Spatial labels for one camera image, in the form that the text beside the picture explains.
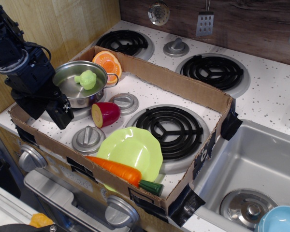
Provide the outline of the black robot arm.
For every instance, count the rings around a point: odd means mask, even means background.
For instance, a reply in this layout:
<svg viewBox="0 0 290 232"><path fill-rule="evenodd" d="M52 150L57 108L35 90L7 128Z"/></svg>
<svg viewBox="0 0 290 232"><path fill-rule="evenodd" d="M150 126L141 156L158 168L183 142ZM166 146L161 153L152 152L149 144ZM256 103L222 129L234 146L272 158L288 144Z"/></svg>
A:
<svg viewBox="0 0 290 232"><path fill-rule="evenodd" d="M66 95L53 83L55 69L45 47L26 42L23 31L0 5L0 73L15 102L32 118L47 112L53 122L65 129L74 118Z"/></svg>

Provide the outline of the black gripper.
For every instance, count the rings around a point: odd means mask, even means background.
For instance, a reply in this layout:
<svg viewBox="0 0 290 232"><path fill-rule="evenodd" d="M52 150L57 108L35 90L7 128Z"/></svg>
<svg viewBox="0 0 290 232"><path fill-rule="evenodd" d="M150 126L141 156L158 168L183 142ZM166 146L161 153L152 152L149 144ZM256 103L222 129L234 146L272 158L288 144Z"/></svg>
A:
<svg viewBox="0 0 290 232"><path fill-rule="evenodd" d="M27 47L26 52L28 61L5 80L12 98L32 118L46 110L59 129L66 129L74 114L66 95L53 83L55 69L40 47Z"/></svg>

